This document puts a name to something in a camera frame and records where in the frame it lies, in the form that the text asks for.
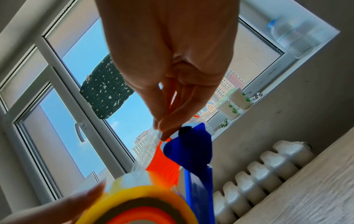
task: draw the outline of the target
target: hand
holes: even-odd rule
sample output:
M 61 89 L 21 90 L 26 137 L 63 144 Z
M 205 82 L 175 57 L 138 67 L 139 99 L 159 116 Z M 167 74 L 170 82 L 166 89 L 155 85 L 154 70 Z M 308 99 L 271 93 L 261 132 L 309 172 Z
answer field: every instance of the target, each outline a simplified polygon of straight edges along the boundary
M 33 209 L 11 214 L 0 224 L 72 224 L 75 223 L 102 194 L 101 182 L 87 192 L 81 192 Z
M 226 73 L 239 0 L 96 4 L 115 65 L 142 97 L 165 140 L 206 105 Z

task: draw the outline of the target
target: blue sky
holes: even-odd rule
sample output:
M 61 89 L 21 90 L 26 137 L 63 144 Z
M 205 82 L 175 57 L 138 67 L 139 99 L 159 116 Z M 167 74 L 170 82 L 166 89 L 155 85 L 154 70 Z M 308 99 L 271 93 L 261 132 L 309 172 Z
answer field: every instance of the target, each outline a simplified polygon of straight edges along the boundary
M 107 54 L 101 20 L 98 20 L 63 57 L 63 62 L 81 84 Z M 102 160 L 88 141 L 79 141 L 74 129 L 75 120 L 55 90 L 43 100 L 41 107 L 83 176 L 102 171 L 105 168 Z M 134 146 L 139 134 L 152 127 L 152 120 L 148 108 L 136 93 L 107 119 L 128 149 Z

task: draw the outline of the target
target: windowsill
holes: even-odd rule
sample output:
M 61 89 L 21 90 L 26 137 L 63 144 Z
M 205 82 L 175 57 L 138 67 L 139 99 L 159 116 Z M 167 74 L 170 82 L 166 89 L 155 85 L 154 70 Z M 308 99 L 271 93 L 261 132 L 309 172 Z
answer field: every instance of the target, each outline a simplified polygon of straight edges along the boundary
M 287 69 L 282 75 L 280 75 L 276 80 L 274 80 L 268 87 L 265 88 L 264 91 L 262 91 L 263 96 L 254 100 L 253 104 L 246 109 L 245 111 L 240 110 L 240 115 L 236 117 L 233 120 L 228 119 L 229 125 L 225 128 L 220 128 L 217 131 L 215 131 L 215 134 L 211 137 L 211 140 L 214 141 L 217 137 L 219 137 L 225 130 L 227 130 L 230 126 L 232 126 L 240 117 L 243 116 L 243 114 L 247 113 L 256 103 L 261 101 L 263 98 L 267 97 L 267 94 L 271 92 L 279 83 L 284 81 L 290 74 L 292 74 L 296 69 L 298 69 L 302 64 L 304 64 L 309 58 L 311 58 L 315 53 L 317 53 L 322 47 L 324 47 L 328 42 L 330 42 L 336 34 L 328 39 L 327 41 L 321 43 L 312 53 L 310 53 L 308 56 L 301 58 L 296 61 L 295 64 L 293 64 L 289 69 Z

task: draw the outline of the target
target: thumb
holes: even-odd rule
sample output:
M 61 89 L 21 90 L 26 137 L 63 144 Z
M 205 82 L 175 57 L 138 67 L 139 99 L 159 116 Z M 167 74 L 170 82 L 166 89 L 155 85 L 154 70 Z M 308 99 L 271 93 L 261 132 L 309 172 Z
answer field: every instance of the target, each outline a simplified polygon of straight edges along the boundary
M 74 194 L 55 202 L 14 213 L 1 224 L 61 224 L 79 216 L 100 198 L 105 189 L 105 182 L 101 182 L 89 191 Z

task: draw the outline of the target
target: window handle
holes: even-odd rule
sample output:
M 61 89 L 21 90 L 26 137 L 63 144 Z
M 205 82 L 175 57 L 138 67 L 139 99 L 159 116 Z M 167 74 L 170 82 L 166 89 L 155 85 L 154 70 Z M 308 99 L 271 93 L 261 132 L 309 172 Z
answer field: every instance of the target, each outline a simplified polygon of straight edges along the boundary
M 81 129 L 86 128 L 85 123 L 83 123 L 83 122 L 75 123 L 75 131 L 76 131 L 77 137 L 80 139 L 80 142 L 84 142 L 85 139 L 82 137 L 80 127 L 81 127 Z

